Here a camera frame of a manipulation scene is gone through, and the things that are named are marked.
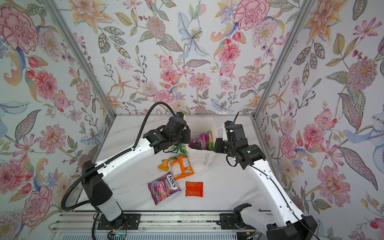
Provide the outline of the green snack pack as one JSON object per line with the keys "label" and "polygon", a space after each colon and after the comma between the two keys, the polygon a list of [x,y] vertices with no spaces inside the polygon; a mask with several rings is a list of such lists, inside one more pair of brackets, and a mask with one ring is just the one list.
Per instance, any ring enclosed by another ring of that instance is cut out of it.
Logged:
{"label": "green snack pack", "polygon": [[184,144],[178,144],[174,149],[174,153],[180,154],[180,155],[187,155],[188,154],[187,146]]}

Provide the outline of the green Lays chips bag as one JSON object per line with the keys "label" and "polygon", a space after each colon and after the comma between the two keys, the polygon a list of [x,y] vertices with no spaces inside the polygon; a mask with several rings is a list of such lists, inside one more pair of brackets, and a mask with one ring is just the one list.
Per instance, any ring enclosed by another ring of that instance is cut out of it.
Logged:
{"label": "green Lays chips bag", "polygon": [[214,141],[212,132],[208,131],[206,134],[207,134],[206,150],[213,151],[215,147],[215,141]]}

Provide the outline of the white paper gift bag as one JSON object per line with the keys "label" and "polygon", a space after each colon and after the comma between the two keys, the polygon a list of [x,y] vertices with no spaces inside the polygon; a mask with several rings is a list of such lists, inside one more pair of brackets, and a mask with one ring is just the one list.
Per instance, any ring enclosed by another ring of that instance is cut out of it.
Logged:
{"label": "white paper gift bag", "polygon": [[195,170],[208,169],[213,165],[217,155],[215,142],[223,136],[223,126],[218,122],[221,117],[187,117],[191,130],[191,139],[186,144],[188,159]]}

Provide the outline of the purple berry biscuit pack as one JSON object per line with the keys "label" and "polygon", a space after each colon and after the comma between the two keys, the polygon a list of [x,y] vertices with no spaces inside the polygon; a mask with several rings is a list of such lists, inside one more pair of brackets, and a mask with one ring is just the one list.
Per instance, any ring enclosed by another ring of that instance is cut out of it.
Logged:
{"label": "purple berry biscuit pack", "polygon": [[188,147],[193,150],[206,150],[207,134],[200,134],[197,138],[190,141]]}

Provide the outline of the orange snack pack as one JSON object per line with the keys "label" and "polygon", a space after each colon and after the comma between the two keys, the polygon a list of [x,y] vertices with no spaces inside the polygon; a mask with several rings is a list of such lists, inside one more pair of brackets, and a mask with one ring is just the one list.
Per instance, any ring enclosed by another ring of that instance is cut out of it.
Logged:
{"label": "orange snack pack", "polygon": [[186,155],[178,155],[169,158],[169,162],[171,165],[171,173],[175,181],[195,174]]}

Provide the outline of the purple Fox's candy bag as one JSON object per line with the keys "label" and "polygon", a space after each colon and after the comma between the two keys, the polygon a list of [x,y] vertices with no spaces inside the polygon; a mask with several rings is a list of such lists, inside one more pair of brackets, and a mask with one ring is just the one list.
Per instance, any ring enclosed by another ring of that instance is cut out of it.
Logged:
{"label": "purple Fox's candy bag", "polygon": [[181,191],[171,172],[148,183],[148,188],[155,205],[158,205],[161,201]]}

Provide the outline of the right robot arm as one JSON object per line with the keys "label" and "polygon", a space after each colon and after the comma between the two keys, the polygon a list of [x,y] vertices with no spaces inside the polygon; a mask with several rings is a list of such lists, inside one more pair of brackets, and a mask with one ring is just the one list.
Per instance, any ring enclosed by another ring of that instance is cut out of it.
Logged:
{"label": "right robot arm", "polygon": [[225,141],[218,138],[214,151],[233,158],[256,181],[272,213],[269,216],[248,203],[239,205],[233,212],[237,228],[253,227],[269,240],[310,240],[315,237],[318,224],[314,217],[304,215],[288,197],[257,145],[249,145],[247,139]]}

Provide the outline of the orange wrapped snack piece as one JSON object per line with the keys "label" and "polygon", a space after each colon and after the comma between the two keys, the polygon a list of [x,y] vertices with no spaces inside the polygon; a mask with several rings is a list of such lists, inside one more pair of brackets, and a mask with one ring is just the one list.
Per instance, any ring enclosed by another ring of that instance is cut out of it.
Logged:
{"label": "orange wrapped snack piece", "polygon": [[165,172],[168,172],[170,170],[169,160],[168,159],[163,160],[162,163],[158,166],[158,169],[165,171]]}

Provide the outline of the red small snack packet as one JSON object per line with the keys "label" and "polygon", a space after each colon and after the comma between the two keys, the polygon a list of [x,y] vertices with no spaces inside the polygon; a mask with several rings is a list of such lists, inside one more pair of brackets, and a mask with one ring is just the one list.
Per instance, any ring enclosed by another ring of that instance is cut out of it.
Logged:
{"label": "red small snack packet", "polygon": [[204,183],[203,182],[186,182],[186,197],[203,197]]}

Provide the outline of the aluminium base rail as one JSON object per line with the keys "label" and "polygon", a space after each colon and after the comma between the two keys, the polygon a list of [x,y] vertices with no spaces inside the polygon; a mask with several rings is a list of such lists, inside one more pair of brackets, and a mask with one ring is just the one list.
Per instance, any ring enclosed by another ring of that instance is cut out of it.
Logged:
{"label": "aluminium base rail", "polygon": [[[230,226],[233,211],[126,211],[126,223],[116,232],[149,233],[149,232],[250,232],[258,230],[266,233],[267,226],[275,226],[277,221],[269,211],[243,210],[246,229]],[[96,217],[91,211],[62,213],[58,219],[48,226],[51,232],[90,232],[96,233],[113,230],[113,225],[104,217]]]}

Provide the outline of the right aluminium frame post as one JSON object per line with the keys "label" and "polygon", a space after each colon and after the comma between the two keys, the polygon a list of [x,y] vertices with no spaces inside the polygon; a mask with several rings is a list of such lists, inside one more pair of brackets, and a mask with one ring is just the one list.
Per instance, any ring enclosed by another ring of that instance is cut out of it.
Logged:
{"label": "right aluminium frame post", "polygon": [[275,82],[277,81],[277,78],[278,78],[280,72],[282,71],[283,67],[285,66],[287,59],[290,55],[290,52],[294,48],[294,44],[295,44],[295,42],[296,42],[296,40],[300,34],[300,31],[304,25],[304,22],[307,19],[307,17],[310,15],[310,11],[311,11],[313,4],[314,3],[312,1],[303,1],[303,5],[300,8],[300,10],[298,12],[298,16],[297,16],[297,18],[294,22],[294,25],[291,29],[291,34],[288,37],[286,44],[282,48],[281,54],[277,58],[276,66],[273,69],[269,80],[267,81],[266,88],[264,89],[261,100],[260,100],[260,102],[259,102],[259,104],[255,110],[254,120],[256,120],[262,114],[263,107],[267,102],[269,94],[270,94]]}

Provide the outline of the aluminium frame post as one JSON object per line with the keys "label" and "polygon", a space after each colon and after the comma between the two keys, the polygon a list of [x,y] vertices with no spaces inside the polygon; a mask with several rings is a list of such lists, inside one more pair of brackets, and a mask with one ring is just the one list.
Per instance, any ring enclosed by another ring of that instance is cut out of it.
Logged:
{"label": "aluminium frame post", "polygon": [[101,103],[103,104],[105,111],[111,116],[112,120],[114,121],[117,116],[116,112],[113,110],[96,75],[94,74],[92,68],[90,67],[88,61],[86,60],[81,47],[78,45],[72,31],[70,30],[68,24],[66,23],[57,4],[55,3],[55,1],[44,0],[43,5],[45,6],[47,12],[52,15],[53,21],[57,25],[57,28],[59,29],[59,31],[63,34],[64,39],[68,43],[70,49],[73,51],[79,66],[85,72],[88,80],[90,81]]}
{"label": "aluminium frame post", "polygon": [[300,34],[300,31],[304,25],[304,22],[307,19],[307,17],[310,15],[310,11],[311,11],[313,4],[314,3],[312,1],[303,1],[303,5],[300,8],[300,10],[298,12],[298,16],[297,16],[297,18],[294,22],[294,25],[291,29],[291,34],[288,37],[286,44],[282,48],[281,54],[277,58],[276,66],[273,69],[269,80],[267,81],[266,88],[264,89],[261,100],[260,100],[260,102],[259,102],[259,104],[255,110],[254,120],[256,120],[262,114],[263,107],[267,102],[269,94],[270,94],[275,82],[277,81],[277,78],[278,78],[280,72],[282,71],[283,67],[285,66],[287,59],[290,55],[290,52],[294,48],[294,44],[295,44],[295,42],[296,42],[296,40]]}

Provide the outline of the left aluminium frame post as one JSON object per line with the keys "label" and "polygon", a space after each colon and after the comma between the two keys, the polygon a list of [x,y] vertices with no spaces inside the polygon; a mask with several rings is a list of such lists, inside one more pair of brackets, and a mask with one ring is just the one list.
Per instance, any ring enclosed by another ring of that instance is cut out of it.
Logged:
{"label": "left aluminium frame post", "polygon": [[101,103],[103,104],[105,111],[111,116],[112,120],[114,121],[117,116],[116,112],[113,110],[96,75],[94,74],[92,68],[90,67],[88,61],[86,60],[81,47],[78,45],[72,31],[70,30],[68,24],[66,23],[57,4],[55,3],[55,1],[44,0],[43,5],[45,6],[47,12],[52,15],[53,21],[57,25],[57,28],[59,29],[59,31],[63,34],[64,39],[68,43],[70,49],[73,51],[79,66],[85,72],[88,80],[90,81]]}

